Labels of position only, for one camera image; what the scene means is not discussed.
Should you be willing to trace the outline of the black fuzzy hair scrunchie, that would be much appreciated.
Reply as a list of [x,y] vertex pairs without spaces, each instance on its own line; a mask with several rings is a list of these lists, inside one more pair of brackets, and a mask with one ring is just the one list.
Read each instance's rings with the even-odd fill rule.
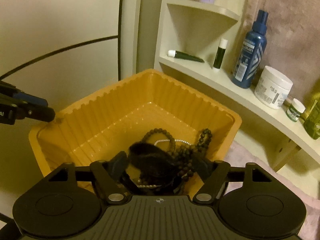
[[153,189],[149,196],[176,196],[182,194],[184,181],[172,156],[159,147],[146,142],[137,142],[129,147],[130,163],[140,170],[140,178]]

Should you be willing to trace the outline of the orange ribbed plastic tray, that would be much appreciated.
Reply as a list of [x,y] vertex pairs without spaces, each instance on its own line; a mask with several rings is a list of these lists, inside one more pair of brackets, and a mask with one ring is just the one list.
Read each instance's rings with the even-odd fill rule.
[[73,103],[49,123],[34,126],[29,142],[44,176],[63,163],[88,166],[128,151],[154,128],[191,144],[203,129],[212,140],[209,160],[226,155],[242,120],[228,107],[153,69]]

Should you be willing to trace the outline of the white cream jar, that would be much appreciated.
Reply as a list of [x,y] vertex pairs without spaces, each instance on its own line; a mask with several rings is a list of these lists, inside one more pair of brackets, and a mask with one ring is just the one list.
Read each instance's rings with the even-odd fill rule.
[[272,109],[280,109],[286,100],[293,82],[283,73],[265,66],[254,94],[260,102]]

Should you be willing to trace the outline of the small green white jar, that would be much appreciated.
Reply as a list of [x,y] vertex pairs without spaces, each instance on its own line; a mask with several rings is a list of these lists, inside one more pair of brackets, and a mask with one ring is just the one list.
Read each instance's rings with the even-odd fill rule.
[[297,122],[304,111],[305,106],[298,99],[294,98],[286,111],[286,115],[291,121]]

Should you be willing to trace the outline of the yellow-green oil spray bottle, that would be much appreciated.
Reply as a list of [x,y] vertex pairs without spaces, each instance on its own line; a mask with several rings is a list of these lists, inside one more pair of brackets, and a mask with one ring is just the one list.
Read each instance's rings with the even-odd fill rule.
[[319,138],[319,92],[311,94],[306,102],[303,127],[312,139],[317,140]]

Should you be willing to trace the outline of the dark blue spray bottle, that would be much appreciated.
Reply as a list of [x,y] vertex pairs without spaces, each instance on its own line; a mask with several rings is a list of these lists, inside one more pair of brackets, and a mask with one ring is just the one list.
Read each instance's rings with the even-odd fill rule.
[[259,10],[252,29],[243,41],[232,77],[232,82],[241,88],[250,87],[263,57],[267,45],[267,19],[268,12]]

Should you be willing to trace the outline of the lying dark white-capped tube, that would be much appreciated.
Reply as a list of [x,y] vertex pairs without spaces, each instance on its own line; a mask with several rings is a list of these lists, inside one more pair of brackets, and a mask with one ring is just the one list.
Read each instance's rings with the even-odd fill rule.
[[176,59],[183,59],[183,60],[189,60],[189,61],[195,61],[195,62],[200,62],[200,63],[204,63],[204,60],[193,56],[193,55],[189,55],[187,53],[181,52],[181,51],[177,51],[177,50],[169,50],[167,52],[167,56],[168,57],[172,57],[172,58],[176,58]]

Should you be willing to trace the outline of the standing black white-capped stick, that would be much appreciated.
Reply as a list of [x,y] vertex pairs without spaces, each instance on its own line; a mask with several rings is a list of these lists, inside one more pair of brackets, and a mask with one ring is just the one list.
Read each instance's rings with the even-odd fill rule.
[[225,55],[225,51],[227,48],[227,44],[228,44],[228,40],[225,38],[221,38],[220,39],[220,43],[219,46],[217,48],[217,52],[216,52],[216,56],[215,56],[215,60],[213,63],[213,68],[215,69],[220,69],[222,62],[223,62],[223,58]]

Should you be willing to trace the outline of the cream corner shelf unit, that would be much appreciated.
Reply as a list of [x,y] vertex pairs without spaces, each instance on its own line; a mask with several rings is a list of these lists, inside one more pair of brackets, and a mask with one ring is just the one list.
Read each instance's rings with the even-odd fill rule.
[[[141,0],[137,70],[155,68],[238,113],[242,118],[238,143],[305,193],[319,194],[319,141],[306,133],[303,120],[292,122],[286,106],[272,109],[258,100],[253,87],[232,82],[248,32],[241,38],[246,3]],[[221,68],[215,69],[221,38],[228,44]],[[199,57],[204,63],[168,57],[169,50]]]

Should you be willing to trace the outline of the mauve hanging towel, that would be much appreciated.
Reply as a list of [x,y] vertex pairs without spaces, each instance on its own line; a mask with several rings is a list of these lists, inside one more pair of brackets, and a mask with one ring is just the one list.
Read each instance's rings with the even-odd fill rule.
[[260,66],[271,66],[291,79],[290,96],[309,107],[319,96],[319,0],[247,0],[241,38],[258,10],[268,12]]

